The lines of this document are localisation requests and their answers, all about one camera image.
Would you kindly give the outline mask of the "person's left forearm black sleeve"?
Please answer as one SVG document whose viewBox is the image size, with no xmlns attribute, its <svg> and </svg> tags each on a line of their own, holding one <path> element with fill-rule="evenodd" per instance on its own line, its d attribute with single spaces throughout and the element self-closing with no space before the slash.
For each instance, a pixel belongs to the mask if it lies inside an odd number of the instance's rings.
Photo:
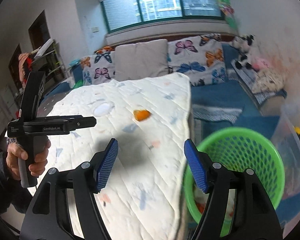
<svg viewBox="0 0 300 240">
<path fill-rule="evenodd" d="M 7 152 L 0 149 L 0 214 L 5 213 L 10 205 L 19 213 L 26 213 L 32 195 L 21 186 L 19 180 L 13 179 L 6 164 Z"/>
</svg>

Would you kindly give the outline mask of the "person's left hand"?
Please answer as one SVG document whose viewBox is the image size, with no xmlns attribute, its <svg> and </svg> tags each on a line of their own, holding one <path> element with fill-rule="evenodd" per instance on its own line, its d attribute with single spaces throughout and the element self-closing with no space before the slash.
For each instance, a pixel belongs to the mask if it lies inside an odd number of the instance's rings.
<svg viewBox="0 0 300 240">
<path fill-rule="evenodd" d="M 49 148 L 51 147 L 51 142 L 48 140 L 45 144 L 43 152 L 36 154 L 34 158 L 34 163 L 29 166 L 29 171 L 34 177 L 39 177 L 45 171 L 47 165 L 47 156 L 49 153 Z M 14 180 L 20 180 L 18 159 L 27 160 L 27 152 L 19 146 L 16 142 L 8 145 L 6 164 L 7 168 Z"/>
</svg>

